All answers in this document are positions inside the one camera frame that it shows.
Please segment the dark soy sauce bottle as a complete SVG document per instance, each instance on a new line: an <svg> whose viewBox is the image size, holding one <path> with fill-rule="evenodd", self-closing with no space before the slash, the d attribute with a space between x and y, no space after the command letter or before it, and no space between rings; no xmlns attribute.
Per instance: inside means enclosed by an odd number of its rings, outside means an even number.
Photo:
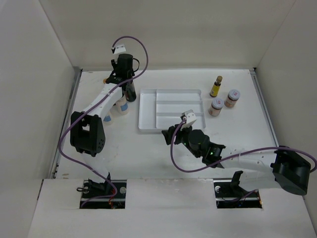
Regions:
<svg viewBox="0 0 317 238"><path fill-rule="evenodd" d="M128 102L134 102L137 98L134 82L127 82L123 88L124 95Z"/></svg>

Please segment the white granule jar blue label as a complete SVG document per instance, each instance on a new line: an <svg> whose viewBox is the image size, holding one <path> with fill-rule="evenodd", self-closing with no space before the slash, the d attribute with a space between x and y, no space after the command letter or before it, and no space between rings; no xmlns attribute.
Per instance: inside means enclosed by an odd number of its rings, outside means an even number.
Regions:
<svg viewBox="0 0 317 238"><path fill-rule="evenodd" d="M128 114L128 104L125 96L116 102L116 108L121 115Z"/></svg>

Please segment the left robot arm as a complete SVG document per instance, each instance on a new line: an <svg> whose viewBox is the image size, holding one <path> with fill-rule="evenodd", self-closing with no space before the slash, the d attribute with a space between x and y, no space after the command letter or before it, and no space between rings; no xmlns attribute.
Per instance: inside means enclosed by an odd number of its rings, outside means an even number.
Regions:
<svg viewBox="0 0 317 238"><path fill-rule="evenodd" d="M96 105L104 96L107 98L92 111L87 113L71 130L70 144L83 155L85 163L104 178L110 179L109 172L104 165L105 160L98 156L106 143L104 122L111 121L110 109L113 106L121 114L128 113L128 102L137 98L133 81L116 88L111 94L110 90L119 83L135 76L133 61L139 61L131 54L119 54L117 60L112 60L113 71L106 79L106 83L97 98L82 112L73 112L71 123L74 123L82 114Z"/></svg>

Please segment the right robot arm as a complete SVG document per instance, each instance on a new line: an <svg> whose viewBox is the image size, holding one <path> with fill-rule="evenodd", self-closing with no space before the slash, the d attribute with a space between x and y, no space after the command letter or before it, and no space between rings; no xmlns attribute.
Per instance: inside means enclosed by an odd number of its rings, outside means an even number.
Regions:
<svg viewBox="0 0 317 238"><path fill-rule="evenodd" d="M175 166L184 173L216 168L235 169L229 185L235 196L264 188L281 188L304 196L308 191L310 174L317 169L317 160L313 156L286 146L242 152L211 142L200 129L181 128L179 124L162 130L162 134L171 154L175 145L182 144L195 158L202 160L204 167L198 169Z"/></svg>

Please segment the white divided organizer tray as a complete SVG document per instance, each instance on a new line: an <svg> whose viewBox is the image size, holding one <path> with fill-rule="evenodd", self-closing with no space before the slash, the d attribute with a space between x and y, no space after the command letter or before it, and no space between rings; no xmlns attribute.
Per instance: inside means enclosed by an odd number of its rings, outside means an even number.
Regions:
<svg viewBox="0 0 317 238"><path fill-rule="evenodd" d="M194 129L205 129L205 112L199 89L141 89L138 128L144 133L160 133L178 124L182 113L196 115Z"/></svg>

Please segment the orange spice jar front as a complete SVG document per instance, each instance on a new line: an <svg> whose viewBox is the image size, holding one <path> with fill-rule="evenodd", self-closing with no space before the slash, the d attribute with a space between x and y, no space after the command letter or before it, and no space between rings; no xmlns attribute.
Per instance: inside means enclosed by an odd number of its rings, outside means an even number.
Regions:
<svg viewBox="0 0 317 238"><path fill-rule="evenodd" d="M217 117L220 114L223 106L224 101L221 98L214 98L209 108L209 114L213 117Z"/></svg>

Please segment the orange spice jar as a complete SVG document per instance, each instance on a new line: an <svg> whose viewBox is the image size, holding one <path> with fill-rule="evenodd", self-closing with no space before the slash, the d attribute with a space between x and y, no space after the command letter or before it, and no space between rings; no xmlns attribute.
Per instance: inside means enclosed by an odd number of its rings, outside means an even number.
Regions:
<svg viewBox="0 0 317 238"><path fill-rule="evenodd" d="M235 104L237 103L237 101L240 98L240 91L237 89L232 89L228 92L227 94L227 98L224 102L225 106L228 108L233 108L235 106Z"/></svg>
<svg viewBox="0 0 317 238"><path fill-rule="evenodd" d="M209 108L209 114L213 117L217 117L220 114L223 106L224 101L221 98L214 98Z"/></svg>

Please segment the small yellow oil bottle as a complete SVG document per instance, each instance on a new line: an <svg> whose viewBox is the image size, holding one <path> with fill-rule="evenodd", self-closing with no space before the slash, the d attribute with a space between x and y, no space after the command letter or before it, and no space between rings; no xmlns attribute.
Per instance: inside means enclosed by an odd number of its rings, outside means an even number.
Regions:
<svg viewBox="0 0 317 238"><path fill-rule="evenodd" d="M216 81L214 82L213 86L212 86L212 89L210 91L210 96L211 97L216 97L218 95L218 92L219 92L219 89L220 89L220 86L221 86L221 82L222 82L222 76L218 76L216 78Z"/></svg>

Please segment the orange spice jar back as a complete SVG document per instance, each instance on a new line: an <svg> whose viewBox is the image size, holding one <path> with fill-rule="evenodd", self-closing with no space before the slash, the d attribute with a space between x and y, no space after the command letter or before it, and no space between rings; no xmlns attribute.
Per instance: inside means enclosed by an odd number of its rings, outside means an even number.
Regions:
<svg viewBox="0 0 317 238"><path fill-rule="evenodd" d="M237 101L240 98L240 91L237 89L232 89L228 92L227 94L227 98L224 102L225 106L228 108L233 108L235 106L235 104L237 103Z"/></svg>

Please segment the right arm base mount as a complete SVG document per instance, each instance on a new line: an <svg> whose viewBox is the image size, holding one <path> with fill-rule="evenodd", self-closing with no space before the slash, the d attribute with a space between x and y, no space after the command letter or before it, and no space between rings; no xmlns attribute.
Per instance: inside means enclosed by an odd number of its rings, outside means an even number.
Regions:
<svg viewBox="0 0 317 238"><path fill-rule="evenodd" d="M215 179L213 181L218 209L262 209L258 190L246 191L239 186L242 173L242 171L237 171L232 178Z"/></svg>

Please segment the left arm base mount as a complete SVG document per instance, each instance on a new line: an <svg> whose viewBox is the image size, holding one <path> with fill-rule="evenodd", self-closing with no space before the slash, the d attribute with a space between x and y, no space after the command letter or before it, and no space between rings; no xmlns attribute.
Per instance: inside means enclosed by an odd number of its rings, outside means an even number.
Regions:
<svg viewBox="0 0 317 238"><path fill-rule="evenodd" d="M112 180L113 186L107 182L97 183L85 180L76 191L81 194L80 209L124 209L127 193L127 180Z"/></svg>

